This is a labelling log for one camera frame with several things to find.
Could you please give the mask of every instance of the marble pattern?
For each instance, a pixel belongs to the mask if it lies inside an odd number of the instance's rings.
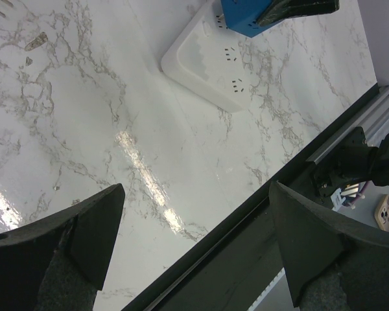
[[[203,1],[12,2],[0,8],[0,232],[122,183],[95,310],[120,310],[375,83],[357,0],[239,37],[252,105],[233,115],[159,68]]]

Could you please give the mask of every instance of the power strip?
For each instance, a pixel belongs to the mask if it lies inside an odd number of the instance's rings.
[[[205,3],[161,60],[164,73],[227,112],[248,109],[249,81],[238,35],[227,28],[220,0]]]

